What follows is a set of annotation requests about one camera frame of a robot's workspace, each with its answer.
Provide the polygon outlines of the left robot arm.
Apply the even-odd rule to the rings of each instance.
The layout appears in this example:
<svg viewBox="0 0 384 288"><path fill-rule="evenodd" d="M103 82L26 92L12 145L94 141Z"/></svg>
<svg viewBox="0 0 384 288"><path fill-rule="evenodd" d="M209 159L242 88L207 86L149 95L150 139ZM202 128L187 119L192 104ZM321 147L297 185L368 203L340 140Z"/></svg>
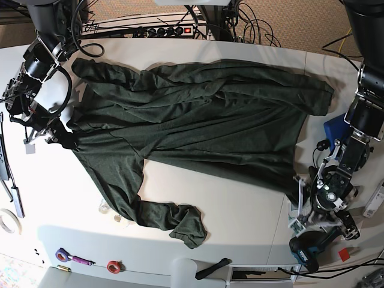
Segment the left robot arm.
<svg viewBox="0 0 384 288"><path fill-rule="evenodd" d="M289 223L296 236L330 228L350 239L358 234L346 209L357 194L351 179L368 160L371 139L383 139L383 1L344 1L352 34L363 61L356 96L344 116L350 132L335 139L311 184L311 211L302 213L304 180L299 181L298 216Z"/></svg>

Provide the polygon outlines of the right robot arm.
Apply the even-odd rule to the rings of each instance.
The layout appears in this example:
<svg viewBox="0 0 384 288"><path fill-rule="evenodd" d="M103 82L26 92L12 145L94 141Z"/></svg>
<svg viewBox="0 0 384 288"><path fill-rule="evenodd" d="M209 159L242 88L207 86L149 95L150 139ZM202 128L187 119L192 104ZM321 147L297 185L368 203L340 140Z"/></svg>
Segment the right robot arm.
<svg viewBox="0 0 384 288"><path fill-rule="evenodd" d="M73 83L62 63L75 52L85 51L80 36L85 23L81 10L86 7L86 1L19 1L19 4L26 7L37 37L25 51L20 70L7 84L1 102L5 103L11 122L31 128L26 144L48 134L49 144L58 143L72 150L77 139L66 130L60 115L71 98ZM63 103L50 112L35 97L43 83L57 72L66 78L68 88Z"/></svg>

